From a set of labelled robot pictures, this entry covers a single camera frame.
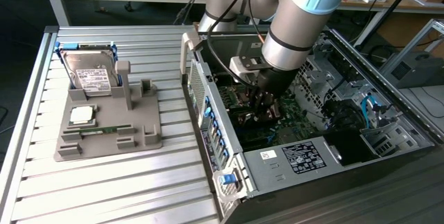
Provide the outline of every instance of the green circuit board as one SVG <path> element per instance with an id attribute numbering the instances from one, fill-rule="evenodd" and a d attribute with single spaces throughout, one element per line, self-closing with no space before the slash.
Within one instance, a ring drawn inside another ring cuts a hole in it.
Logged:
<path id="1" fill-rule="evenodd" d="M 221 100 L 228 111 L 241 112 L 247 109 L 247 98 L 243 98 L 241 92 L 245 91 L 243 85 L 219 87 Z M 291 143 L 295 141 L 305 140 L 315 137 L 317 129 L 307 119 L 303 109 L 295 101 L 295 95 L 285 93 L 280 98 L 280 111 L 283 117 L 269 126 L 259 128 L 236 128 L 231 117 L 237 139 L 243 145 L 244 151 L 261 149 L 265 147 L 276 146 L 280 144 Z"/>

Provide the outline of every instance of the blue cable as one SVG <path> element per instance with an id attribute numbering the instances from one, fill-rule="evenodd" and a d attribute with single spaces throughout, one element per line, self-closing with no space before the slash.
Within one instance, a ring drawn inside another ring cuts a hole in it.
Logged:
<path id="1" fill-rule="evenodd" d="M 272 135 L 269 137 L 267 137 L 267 139 L 268 139 L 267 144 L 271 144 L 275 135 L 276 135 L 276 132 L 273 132 Z"/>
<path id="2" fill-rule="evenodd" d="M 372 103 L 372 106 L 376 104 L 375 98 L 372 95 L 368 95 L 364 97 L 363 102 L 361 102 L 361 110 L 363 110 L 363 114 L 364 114 L 364 119 L 365 119 L 365 123 L 367 123 L 367 128 L 369 128 L 369 119 L 367 116 L 367 100 L 369 99 L 369 102 Z"/>

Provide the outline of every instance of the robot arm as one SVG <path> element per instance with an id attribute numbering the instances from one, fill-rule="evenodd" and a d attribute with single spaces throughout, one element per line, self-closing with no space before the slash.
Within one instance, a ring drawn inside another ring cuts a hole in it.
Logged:
<path id="1" fill-rule="evenodd" d="M 267 20 L 275 15 L 265 43 L 263 57 L 272 69 L 257 75 L 260 89 L 276 97 L 287 90 L 296 69 L 304 64 L 328 18 L 340 0 L 251 0 L 255 18 Z M 207 12 L 199 31 L 207 31 L 227 10 L 232 0 L 208 0 Z M 239 0 L 213 31 L 233 31 L 236 15 L 249 14 L 247 0 Z"/>

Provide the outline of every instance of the blue latch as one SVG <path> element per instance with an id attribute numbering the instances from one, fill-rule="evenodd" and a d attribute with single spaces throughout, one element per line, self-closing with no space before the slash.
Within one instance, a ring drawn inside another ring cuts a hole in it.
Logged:
<path id="1" fill-rule="evenodd" d="M 79 43 L 65 43 L 63 44 L 63 50 L 77 50 Z"/>
<path id="2" fill-rule="evenodd" d="M 236 180 L 235 174 L 228 174 L 228 175 L 220 176 L 219 181 L 223 185 L 228 185 L 228 184 L 236 183 L 237 180 Z"/>
<path id="3" fill-rule="evenodd" d="M 204 112 L 204 117 L 208 117 L 209 116 L 209 113 L 211 113 L 211 107 L 208 107 L 207 109 L 205 109 L 205 112 Z"/>

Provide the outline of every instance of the electronic equipment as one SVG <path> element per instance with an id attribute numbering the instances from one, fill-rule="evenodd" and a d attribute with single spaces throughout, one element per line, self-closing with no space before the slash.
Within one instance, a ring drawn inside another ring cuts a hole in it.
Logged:
<path id="1" fill-rule="evenodd" d="M 116 73 L 116 45 L 56 44 L 56 54 L 67 69 L 72 89 L 83 89 L 87 96 L 111 95 L 111 87 L 121 86 Z"/>
<path id="2" fill-rule="evenodd" d="M 183 89 L 223 223 L 377 180 L 441 142 L 325 28 L 339 3 L 208 0 L 197 31 L 183 36 Z M 265 39 L 257 26 L 235 31 L 237 14 L 273 18 Z"/>
<path id="3" fill-rule="evenodd" d="M 191 35 L 200 38 L 184 94 L 223 223 L 245 223 L 368 183 L 435 146 L 421 121 L 356 62 L 356 50 L 336 31 L 324 31 L 288 89 L 261 114 L 249 105 L 248 88 L 212 58 L 205 33 Z M 225 65 L 231 57 L 257 61 L 255 34 L 212 38 Z"/>

